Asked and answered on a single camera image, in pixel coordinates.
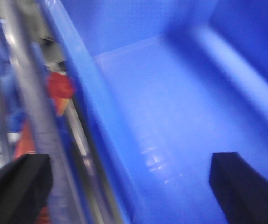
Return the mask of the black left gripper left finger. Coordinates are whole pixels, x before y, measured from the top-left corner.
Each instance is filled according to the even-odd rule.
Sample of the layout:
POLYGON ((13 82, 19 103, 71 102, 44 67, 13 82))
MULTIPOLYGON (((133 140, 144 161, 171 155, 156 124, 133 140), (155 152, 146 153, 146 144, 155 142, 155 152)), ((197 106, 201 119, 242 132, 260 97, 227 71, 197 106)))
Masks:
POLYGON ((0 224, 34 224, 53 186, 47 154, 25 154, 0 169, 0 224))

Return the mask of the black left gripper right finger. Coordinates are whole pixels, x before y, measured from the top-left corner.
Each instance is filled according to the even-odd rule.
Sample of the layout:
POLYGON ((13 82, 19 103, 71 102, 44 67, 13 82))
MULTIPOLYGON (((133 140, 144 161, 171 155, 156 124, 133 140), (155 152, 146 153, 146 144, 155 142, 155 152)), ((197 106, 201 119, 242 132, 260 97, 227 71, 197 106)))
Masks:
POLYGON ((268 224, 268 180, 237 152, 214 153, 209 184, 230 224, 268 224))

